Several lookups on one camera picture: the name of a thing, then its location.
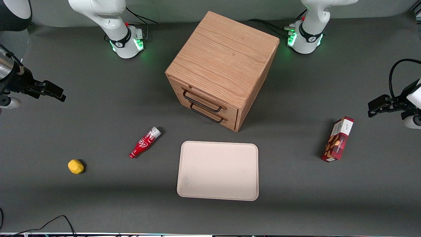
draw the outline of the green led light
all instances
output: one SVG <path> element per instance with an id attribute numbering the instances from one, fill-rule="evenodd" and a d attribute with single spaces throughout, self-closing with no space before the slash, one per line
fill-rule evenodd
<path id="1" fill-rule="evenodd" d="M 143 49 L 143 40 L 137 40 L 133 39 L 133 42 L 135 43 L 137 49 L 141 51 Z"/>
<path id="2" fill-rule="evenodd" d="M 320 36 L 319 42 L 317 43 L 317 46 L 320 45 L 320 43 L 322 42 L 322 38 L 323 38 L 323 34 Z"/>
<path id="3" fill-rule="evenodd" d="M 111 43 L 111 40 L 109 41 L 109 43 L 111 44 L 112 50 L 115 52 L 115 48 L 114 45 Z"/>
<path id="4" fill-rule="evenodd" d="M 297 33 L 294 33 L 293 35 L 291 35 L 290 39 L 288 40 L 288 45 L 292 47 L 295 43 L 296 38 L 297 38 Z"/>

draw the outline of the red box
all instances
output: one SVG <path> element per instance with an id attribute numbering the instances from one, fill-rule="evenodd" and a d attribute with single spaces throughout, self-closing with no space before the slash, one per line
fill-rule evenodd
<path id="1" fill-rule="evenodd" d="M 328 144 L 325 146 L 322 160 L 332 162 L 341 158 L 353 124 L 354 120 L 346 116 L 335 123 Z"/>

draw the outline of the yellow sponge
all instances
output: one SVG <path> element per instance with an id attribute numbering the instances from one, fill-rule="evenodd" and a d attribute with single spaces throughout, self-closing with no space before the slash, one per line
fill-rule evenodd
<path id="1" fill-rule="evenodd" d="M 84 169 L 83 164 L 80 161 L 75 160 L 75 159 L 71 160 L 67 164 L 67 167 L 69 167 L 69 170 L 74 174 L 80 174 L 83 172 L 83 169 Z"/>

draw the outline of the black metal handle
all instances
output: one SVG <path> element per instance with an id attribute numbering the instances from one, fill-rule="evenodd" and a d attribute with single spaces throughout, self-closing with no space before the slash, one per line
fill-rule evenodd
<path id="1" fill-rule="evenodd" d="M 212 108 L 210 108 L 210 107 L 208 107 L 208 106 L 206 106 L 206 105 L 204 105 L 204 104 L 200 103 L 199 101 L 196 101 L 196 100 L 194 100 L 194 99 L 192 99 L 192 98 L 190 98 L 190 97 L 186 96 L 186 93 L 187 93 L 187 90 L 184 90 L 184 92 L 183 92 L 183 96 L 184 96 L 184 98 L 186 98 L 188 101 L 190 101 L 190 102 L 192 102 L 192 103 L 195 103 L 195 104 L 198 104 L 198 105 L 200 105 L 200 106 L 202 106 L 202 107 L 204 107 L 204 108 L 206 108 L 206 109 L 208 109 L 208 110 L 210 110 L 210 111 L 212 111 L 212 112 L 217 113 L 217 112 L 221 111 L 221 109 L 222 109 L 222 106 L 220 106 L 217 110 L 214 110 L 214 109 L 212 109 Z"/>
<path id="2" fill-rule="evenodd" d="M 221 120 L 215 120 L 215 119 L 213 119 L 213 118 L 211 118 L 211 117 L 209 117 L 209 116 L 207 116 L 206 114 L 203 114 L 203 113 L 201 113 L 201 112 L 199 112 L 199 111 L 197 111 L 197 110 L 195 110 L 195 109 L 193 109 L 193 105 L 194 105 L 194 103 L 192 103 L 191 105 L 190 105 L 190 109 L 192 110 L 192 111 L 194 111 L 194 112 L 196 112 L 196 113 L 198 113 L 198 114 L 200 114 L 200 115 L 202 115 L 203 117 L 205 117 L 205 118 L 207 118 L 207 119 L 210 119 L 210 120 L 212 120 L 212 121 L 214 121 L 215 123 L 217 123 L 217 124 L 220 124 L 223 120 L 224 120 L 224 118 L 221 118 Z"/>

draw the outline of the gray tabletop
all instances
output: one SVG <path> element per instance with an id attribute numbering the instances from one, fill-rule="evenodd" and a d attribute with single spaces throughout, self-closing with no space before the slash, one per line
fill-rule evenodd
<path id="1" fill-rule="evenodd" d="M 405 128 L 399 113 L 367 117 L 367 102 L 388 94 L 393 63 L 421 55 L 412 14 L 332 20 L 310 55 L 282 39 L 239 133 L 180 105 L 164 75 L 196 25 L 151 26 L 133 59 L 119 58 L 99 27 L 31 29 L 23 63 L 64 88 L 67 100 L 19 95 L 22 106 L 0 116 L 2 231 L 64 214 L 77 232 L 420 235 L 421 133 Z M 396 93 L 420 71 L 400 65 Z M 320 156 L 343 116 L 355 119 L 347 147 L 326 163 Z M 130 159 L 152 126 L 165 133 Z M 256 144 L 258 199 L 179 197 L 186 140 Z M 87 172 L 70 173 L 71 159 L 83 159 Z M 45 231 L 69 228 L 61 220 Z"/>

